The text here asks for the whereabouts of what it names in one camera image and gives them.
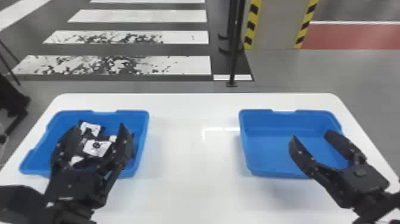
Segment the crosswalk stripe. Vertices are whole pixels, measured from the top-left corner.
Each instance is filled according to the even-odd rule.
[[[205,10],[80,10],[69,23],[206,23]]]
[[[211,61],[210,56],[28,55],[13,72],[36,75],[211,75]]]
[[[208,44],[206,30],[57,30],[47,44]]]
[[[20,0],[0,11],[0,32],[50,0]]]
[[[229,74],[214,74],[214,81],[228,81],[230,78]],[[253,81],[251,74],[237,74],[235,75],[236,81]]]
[[[205,0],[91,0],[90,3],[125,3],[125,4],[134,4],[134,3],[163,3],[163,4],[201,4],[205,3]]]

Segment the floor marking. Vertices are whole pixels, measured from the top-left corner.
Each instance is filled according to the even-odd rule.
[[[228,81],[230,75],[228,74],[214,74],[214,81]],[[251,74],[237,74],[235,75],[236,81],[253,81]]]
[[[80,10],[69,23],[206,23],[206,10]]]
[[[51,0],[20,0],[0,11],[0,32]]]
[[[36,75],[210,75],[210,56],[28,55],[13,72]]]
[[[209,44],[206,30],[57,30],[48,44]]]

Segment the blue plastic tray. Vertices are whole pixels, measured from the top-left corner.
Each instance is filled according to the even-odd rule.
[[[242,110],[240,135],[247,167],[255,176],[307,178],[289,155],[289,141],[296,135],[315,159],[338,169],[348,162],[324,139],[327,130],[342,133],[328,111]]]
[[[61,111],[49,122],[45,134],[37,146],[30,150],[20,165],[20,172],[27,175],[50,176],[50,158],[60,137],[71,127],[78,125],[79,120],[96,123],[105,127],[104,135],[116,135],[120,123],[134,133],[133,146],[137,149],[135,159],[131,159],[121,172],[120,178],[135,175],[138,169],[143,147],[145,145],[149,113],[139,110],[118,110],[111,113],[97,113],[90,110]]]

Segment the hazard stripe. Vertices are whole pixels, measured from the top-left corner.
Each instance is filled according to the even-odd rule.
[[[301,23],[301,28],[299,33],[297,34],[296,42],[295,42],[295,49],[301,49],[303,44],[305,34],[307,33],[308,26],[310,25],[311,20],[313,19],[315,9],[317,8],[319,0],[310,0],[308,4],[307,10],[305,12],[303,21]]]
[[[252,0],[250,5],[249,18],[245,34],[245,49],[253,48],[255,32],[257,30],[258,19],[260,17],[261,4],[263,0]]]

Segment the concrete floor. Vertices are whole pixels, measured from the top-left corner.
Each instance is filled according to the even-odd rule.
[[[400,51],[250,51],[255,82],[38,82],[25,81],[29,117],[11,136],[3,161],[16,149],[49,103],[67,92],[209,93],[330,92],[346,104],[400,174]]]

